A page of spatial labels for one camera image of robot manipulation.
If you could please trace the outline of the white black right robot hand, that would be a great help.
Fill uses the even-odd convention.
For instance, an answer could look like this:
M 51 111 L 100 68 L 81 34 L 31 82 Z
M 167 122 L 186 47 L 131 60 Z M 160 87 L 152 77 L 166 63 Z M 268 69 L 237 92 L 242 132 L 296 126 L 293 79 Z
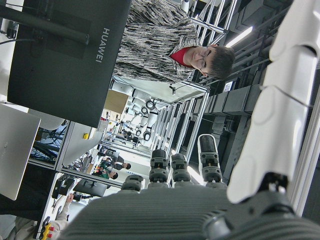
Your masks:
M 317 61 L 320 3 L 295 0 L 269 52 L 262 91 L 227 188 L 157 183 L 94 200 L 62 240 L 317 240 L 320 227 L 295 214 L 293 181 Z

